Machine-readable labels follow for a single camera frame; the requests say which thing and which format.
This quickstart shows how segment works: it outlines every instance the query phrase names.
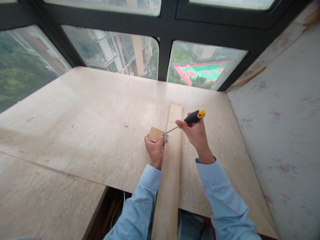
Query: glass pane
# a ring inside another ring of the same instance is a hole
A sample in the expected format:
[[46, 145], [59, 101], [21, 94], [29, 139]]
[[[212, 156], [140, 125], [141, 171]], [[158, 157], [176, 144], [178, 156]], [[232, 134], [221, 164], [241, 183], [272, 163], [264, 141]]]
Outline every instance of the glass pane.
[[44, 0], [70, 7], [159, 16], [161, 0]]
[[70, 69], [37, 26], [0, 32], [0, 113]]
[[224, 7], [267, 10], [275, 0], [189, 0], [190, 3], [210, 4]]
[[0, 0], [0, 4], [1, 3], [16, 3], [17, 0]]
[[174, 41], [167, 82], [218, 90], [247, 51]]
[[151, 37], [62, 26], [88, 67], [158, 78], [159, 45]]

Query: shirt cuff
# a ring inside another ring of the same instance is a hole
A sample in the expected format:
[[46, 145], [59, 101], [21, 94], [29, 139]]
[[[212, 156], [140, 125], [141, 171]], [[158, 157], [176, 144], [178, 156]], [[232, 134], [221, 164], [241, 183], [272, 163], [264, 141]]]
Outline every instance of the shirt cuff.
[[160, 185], [161, 177], [162, 172], [160, 170], [155, 169], [151, 165], [147, 164], [140, 177], [139, 183], [146, 188], [157, 191]]
[[213, 164], [205, 165], [200, 163], [199, 158], [196, 158], [196, 165], [200, 179], [203, 182], [220, 184], [229, 181], [218, 160]]

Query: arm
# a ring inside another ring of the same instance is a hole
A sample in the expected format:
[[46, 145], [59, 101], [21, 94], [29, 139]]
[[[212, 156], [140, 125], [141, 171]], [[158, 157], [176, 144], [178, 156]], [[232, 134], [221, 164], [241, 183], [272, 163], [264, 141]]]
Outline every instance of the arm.
[[185, 132], [199, 155], [196, 165], [213, 211], [211, 222], [217, 238], [261, 239], [255, 232], [254, 223], [248, 217], [247, 205], [234, 190], [221, 165], [211, 153], [203, 119], [191, 126], [181, 120], [177, 120], [176, 124]]
[[127, 199], [117, 223], [104, 238], [107, 239], [147, 239], [152, 207], [155, 205], [162, 172], [163, 142], [161, 136], [157, 143], [145, 144], [151, 158], [135, 188], [132, 197]]

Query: basketball court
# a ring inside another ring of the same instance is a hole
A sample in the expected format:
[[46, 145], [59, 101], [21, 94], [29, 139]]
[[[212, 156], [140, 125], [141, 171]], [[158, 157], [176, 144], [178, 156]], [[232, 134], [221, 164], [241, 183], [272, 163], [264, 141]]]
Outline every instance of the basketball court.
[[224, 68], [228, 65], [229, 62], [212, 62], [212, 63], [201, 63], [194, 65], [184, 65], [184, 66], [175, 66], [179, 75], [183, 80], [188, 84], [192, 85], [192, 79], [195, 79], [197, 76], [205, 77], [207, 82], [215, 82]]

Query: light blue shirt sleeve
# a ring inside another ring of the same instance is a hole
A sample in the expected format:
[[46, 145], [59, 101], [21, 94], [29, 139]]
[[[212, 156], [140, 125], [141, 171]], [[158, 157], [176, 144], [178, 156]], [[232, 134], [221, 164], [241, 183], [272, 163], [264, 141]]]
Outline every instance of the light blue shirt sleeve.
[[204, 165], [197, 158], [196, 165], [213, 211], [211, 222], [217, 239], [261, 240], [248, 217], [248, 206], [232, 187], [218, 160]]
[[147, 239], [152, 206], [155, 205], [162, 172], [146, 165], [132, 197], [125, 202], [117, 223], [106, 239]]

